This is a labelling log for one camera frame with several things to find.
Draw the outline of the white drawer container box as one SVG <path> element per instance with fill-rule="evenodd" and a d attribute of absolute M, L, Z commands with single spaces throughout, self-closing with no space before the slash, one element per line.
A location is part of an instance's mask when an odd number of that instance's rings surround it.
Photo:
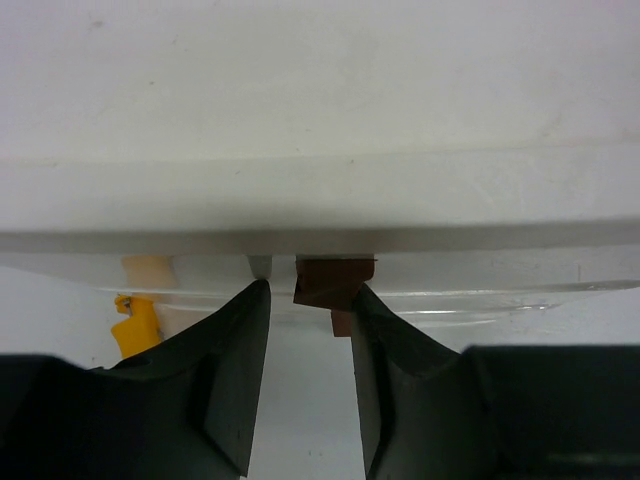
<path fill-rule="evenodd" d="M 635 1 L 5 1 L 1 246 L 635 244 Z"/>

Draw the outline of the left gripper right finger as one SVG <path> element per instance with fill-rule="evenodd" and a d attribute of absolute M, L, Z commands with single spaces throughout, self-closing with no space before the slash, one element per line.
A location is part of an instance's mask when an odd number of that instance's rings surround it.
<path fill-rule="evenodd" d="M 351 343 L 369 479 L 635 479 L 635 345 L 455 352 L 368 287 Z"/>

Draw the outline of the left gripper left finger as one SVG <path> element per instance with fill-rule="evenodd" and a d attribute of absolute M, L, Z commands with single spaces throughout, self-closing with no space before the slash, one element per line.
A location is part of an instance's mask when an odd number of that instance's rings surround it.
<path fill-rule="evenodd" d="M 251 283 L 215 313 L 112 368 L 1 359 L 5 479 L 237 479 L 248 472 L 271 292 Z"/>

